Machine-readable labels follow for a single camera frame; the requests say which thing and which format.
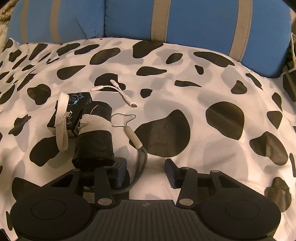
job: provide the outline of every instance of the black spot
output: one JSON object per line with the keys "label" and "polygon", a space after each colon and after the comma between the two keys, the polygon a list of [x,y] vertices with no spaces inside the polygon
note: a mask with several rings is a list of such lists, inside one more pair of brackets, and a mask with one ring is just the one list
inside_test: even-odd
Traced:
{"label": "black spot", "polygon": [[295,167],[295,159],[292,153],[289,155],[291,165],[292,165],[292,172],[293,172],[293,177],[296,177],[296,167]]}
{"label": "black spot", "polygon": [[11,48],[12,45],[13,45],[13,41],[12,41],[11,39],[9,39],[9,40],[7,41],[7,43],[5,44],[4,49],[2,50],[2,52],[4,52],[4,50],[6,50],[6,49]]}
{"label": "black spot", "polygon": [[296,102],[296,93],[294,93],[293,89],[296,86],[296,71],[292,71],[289,73],[289,76],[287,77],[287,74],[284,74],[283,76],[283,88],[288,93],[290,99],[293,102]]}
{"label": "black spot", "polygon": [[19,57],[21,54],[22,54],[22,52],[19,49],[16,50],[15,52],[11,52],[9,54],[9,59],[8,60],[10,62],[14,62],[17,59],[17,57]]}
{"label": "black spot", "polygon": [[278,166],[283,166],[288,161],[285,147],[275,135],[268,131],[264,132],[262,136],[251,139],[250,146],[256,154],[268,157]]}
{"label": "black spot", "polygon": [[99,44],[91,44],[91,45],[85,46],[81,49],[75,50],[74,55],[88,53],[89,51],[96,49],[99,46],[100,46]]}
{"label": "black spot", "polygon": [[33,68],[35,65],[31,65],[31,64],[29,64],[29,65],[27,65],[26,67],[24,67],[23,69],[22,69],[22,71],[26,71],[26,70],[28,70],[28,69],[31,69],[31,68]]}
{"label": "black spot", "polygon": [[173,157],[180,154],[190,140],[190,126],[180,110],[167,117],[140,125],[135,134],[149,154]]}
{"label": "black spot", "polygon": [[24,125],[28,122],[28,120],[31,119],[31,116],[28,114],[25,115],[23,118],[16,118],[14,127],[9,131],[9,135],[13,134],[14,136],[17,136],[19,133],[21,133]]}
{"label": "black spot", "polygon": [[30,152],[30,160],[37,166],[42,167],[49,159],[59,153],[56,137],[43,138]]}
{"label": "black spot", "polygon": [[175,63],[177,61],[179,61],[182,58],[183,54],[182,53],[172,53],[167,61],[165,62],[166,64],[172,64]]}
{"label": "black spot", "polygon": [[0,104],[4,104],[6,103],[10,97],[13,94],[13,91],[15,90],[15,85],[11,86],[10,89],[8,91],[6,91],[0,98]]}
{"label": "black spot", "polygon": [[39,53],[41,53],[45,48],[48,46],[48,44],[39,43],[34,48],[33,52],[31,53],[29,60],[34,59]]}
{"label": "black spot", "polygon": [[12,69],[15,69],[16,67],[18,67],[27,57],[28,55],[22,57],[18,62],[16,62],[16,64],[12,67]]}
{"label": "black spot", "polygon": [[51,53],[47,53],[46,55],[44,55],[38,62],[41,62],[42,60],[44,60],[48,55],[50,55]]}
{"label": "black spot", "polygon": [[36,105],[44,104],[51,96],[51,89],[45,84],[39,84],[34,88],[27,89],[28,96],[35,100]]}
{"label": "black spot", "polygon": [[[118,75],[113,74],[113,73],[105,73],[100,75],[99,77],[96,78],[94,82],[94,86],[99,86],[99,85],[110,85],[110,80],[115,80],[116,83],[119,84],[120,89],[125,90],[126,85],[123,83],[118,82]],[[100,91],[112,91],[112,92],[117,92],[115,89],[112,88],[104,88],[101,89]]]}
{"label": "black spot", "polygon": [[31,193],[32,191],[35,191],[39,187],[40,186],[31,183],[25,179],[15,177],[12,181],[11,192],[15,200],[18,201],[19,199]]}
{"label": "black spot", "polygon": [[228,65],[235,66],[235,64],[232,61],[220,54],[216,54],[213,52],[194,52],[193,54],[197,57],[204,58],[220,67],[227,67]]}
{"label": "black spot", "polygon": [[142,96],[142,98],[147,98],[148,96],[150,96],[152,93],[151,89],[141,89],[140,95]]}
{"label": "black spot", "polygon": [[103,49],[92,56],[89,64],[102,64],[120,53],[119,48]]}
{"label": "black spot", "polygon": [[243,94],[246,94],[247,90],[248,89],[245,87],[244,83],[237,80],[237,82],[231,89],[231,93],[235,95],[243,95]]}
{"label": "black spot", "polygon": [[24,80],[20,83],[20,85],[17,88],[17,91],[20,91],[26,84],[29,83],[29,81],[35,76],[36,74],[28,74]]}
{"label": "black spot", "polygon": [[51,63],[53,63],[53,62],[55,62],[55,61],[57,61],[57,60],[59,60],[59,58],[56,58],[56,59],[54,59],[53,61],[50,61],[50,62],[47,61],[46,64],[51,64]]}
{"label": "black spot", "polygon": [[13,81],[13,75],[14,74],[12,74],[9,78],[8,78],[8,80],[6,80],[6,83],[11,83],[12,81]]}
{"label": "black spot", "polygon": [[140,41],[133,45],[133,57],[143,58],[153,50],[163,46],[159,41]]}
{"label": "black spot", "polygon": [[60,80],[66,80],[75,75],[79,70],[82,70],[85,65],[75,65],[61,68],[57,71],[57,76]]}
{"label": "black spot", "polygon": [[60,49],[57,50],[57,55],[61,56],[73,49],[78,48],[79,46],[80,46],[80,43],[67,44],[66,46],[61,47]]}
{"label": "black spot", "polygon": [[195,65],[195,68],[196,68],[196,71],[199,73],[199,74],[203,74],[204,73],[204,69],[203,67],[199,66],[199,65]]}
{"label": "black spot", "polygon": [[12,223],[10,221],[9,212],[7,212],[7,211],[6,211],[6,221],[7,221],[7,227],[9,229],[9,231],[12,231],[13,230],[13,226],[12,226]]}
{"label": "black spot", "polygon": [[196,86],[196,87],[201,87],[200,85],[190,82],[190,81],[181,81],[181,80],[176,80],[175,81],[175,86],[179,87],[187,87],[187,86]]}
{"label": "black spot", "polygon": [[275,92],[273,95],[272,95],[272,100],[276,103],[276,105],[281,109],[281,111],[283,110],[282,107],[281,107],[281,97],[280,95]]}
{"label": "black spot", "polygon": [[154,67],[143,66],[138,69],[136,75],[138,76],[156,75],[156,74],[163,74],[166,71],[167,71],[166,69],[157,69]]}
{"label": "black spot", "polygon": [[243,111],[230,102],[218,102],[205,112],[207,123],[222,135],[239,140],[244,129]]}
{"label": "black spot", "polygon": [[292,203],[290,188],[280,177],[275,177],[271,187],[264,190],[264,196],[272,200],[279,208],[281,213],[287,211]]}
{"label": "black spot", "polygon": [[258,88],[262,89],[261,83],[253,75],[251,75],[250,73],[246,73],[246,76],[249,77]]}
{"label": "black spot", "polygon": [[274,125],[274,127],[278,129],[279,125],[281,124],[283,114],[280,111],[276,110],[276,111],[268,111],[266,115],[269,121]]}
{"label": "black spot", "polygon": [[2,74],[0,74],[0,80],[3,79],[6,75],[8,75],[9,71],[7,72],[3,72]]}

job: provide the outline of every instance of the gray fabric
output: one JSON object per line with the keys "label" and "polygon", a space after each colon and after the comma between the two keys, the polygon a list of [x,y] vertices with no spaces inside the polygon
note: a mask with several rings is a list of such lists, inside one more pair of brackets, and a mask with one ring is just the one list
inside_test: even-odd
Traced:
{"label": "gray fabric", "polygon": [[170,0],[154,0],[151,22],[152,41],[166,42],[169,13]]}
{"label": "gray fabric", "polygon": [[59,38],[59,32],[57,28],[60,5],[61,0],[52,0],[52,10],[50,12],[50,34],[55,44],[62,43]]}
{"label": "gray fabric", "polygon": [[22,38],[23,43],[28,42],[27,36],[27,13],[29,8],[30,0],[24,0],[24,5],[22,7],[22,15],[20,18],[20,36]]}
{"label": "gray fabric", "polygon": [[253,1],[252,0],[238,0],[238,14],[237,14],[237,25],[234,32],[233,42],[229,57],[236,61],[241,61],[244,52],[247,47],[251,23],[252,23],[252,11]]}

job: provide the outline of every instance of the blue pillow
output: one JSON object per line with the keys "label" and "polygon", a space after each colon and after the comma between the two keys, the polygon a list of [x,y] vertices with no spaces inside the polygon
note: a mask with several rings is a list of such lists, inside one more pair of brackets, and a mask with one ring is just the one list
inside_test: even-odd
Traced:
{"label": "blue pillow", "polygon": [[20,0],[7,34],[26,42],[65,43],[104,36],[105,0]]}
{"label": "blue pillow", "polygon": [[[159,16],[166,16],[166,3],[168,17],[163,42],[217,51],[262,76],[279,75],[291,34],[290,8],[283,0],[106,0],[106,36],[155,40],[151,38],[151,26],[164,23]],[[244,4],[248,3],[249,22],[240,24],[243,28],[248,23],[250,26],[239,54],[232,46],[240,36],[235,36],[237,26],[241,26],[237,24],[239,9],[246,14]],[[154,23],[152,16],[157,17]]]}

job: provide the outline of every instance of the cow print bedsheet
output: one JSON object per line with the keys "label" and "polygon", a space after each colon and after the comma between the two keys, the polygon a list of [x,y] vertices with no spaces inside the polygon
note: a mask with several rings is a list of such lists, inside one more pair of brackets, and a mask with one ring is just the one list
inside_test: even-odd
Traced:
{"label": "cow print bedsheet", "polygon": [[[0,55],[0,228],[17,236],[9,211],[18,198],[71,170],[75,139],[59,153],[46,127],[60,92],[90,92],[110,79],[138,105],[106,88],[91,92],[129,123],[149,153],[130,199],[173,199],[164,160],[200,173],[218,169],[269,197],[282,219],[278,241],[296,239],[295,96],[287,78],[259,76],[209,50],[120,38],[19,45]],[[113,125],[130,117],[116,115]],[[134,174],[136,149],[113,128],[115,156]]]}

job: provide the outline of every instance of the beige strap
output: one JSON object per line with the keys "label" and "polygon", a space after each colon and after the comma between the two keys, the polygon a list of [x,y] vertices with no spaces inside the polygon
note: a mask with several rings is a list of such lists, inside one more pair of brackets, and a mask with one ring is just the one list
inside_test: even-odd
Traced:
{"label": "beige strap", "polygon": [[170,1],[171,0],[154,0],[151,22],[152,41],[166,42]]}
{"label": "beige strap", "polygon": [[50,34],[55,44],[61,44],[58,31],[58,17],[61,0],[52,0],[52,10],[50,12]]}
{"label": "beige strap", "polygon": [[78,127],[79,135],[90,131],[112,132],[112,124],[105,118],[98,115],[84,114]]}
{"label": "beige strap", "polygon": [[56,128],[57,147],[60,152],[68,149],[68,132],[67,132],[67,107],[69,95],[61,92],[57,101],[57,113],[54,127]]}
{"label": "beige strap", "polygon": [[229,57],[241,61],[246,51],[252,23],[253,0],[238,0],[237,25]]}
{"label": "beige strap", "polygon": [[30,0],[24,0],[24,5],[22,6],[22,13],[20,17],[20,36],[23,43],[28,43],[27,36],[27,13],[29,8]]}

